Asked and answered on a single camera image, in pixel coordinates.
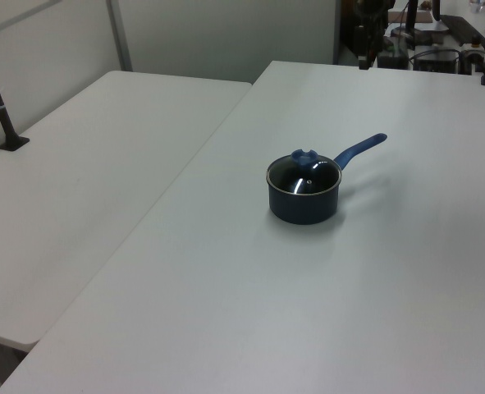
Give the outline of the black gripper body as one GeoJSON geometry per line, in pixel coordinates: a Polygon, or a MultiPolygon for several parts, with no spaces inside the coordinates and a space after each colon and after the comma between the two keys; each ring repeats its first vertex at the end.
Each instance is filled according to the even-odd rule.
{"type": "Polygon", "coordinates": [[[354,28],[354,51],[358,57],[373,57],[382,47],[382,37],[388,26],[390,0],[354,1],[354,14],[359,24],[354,28]]]}

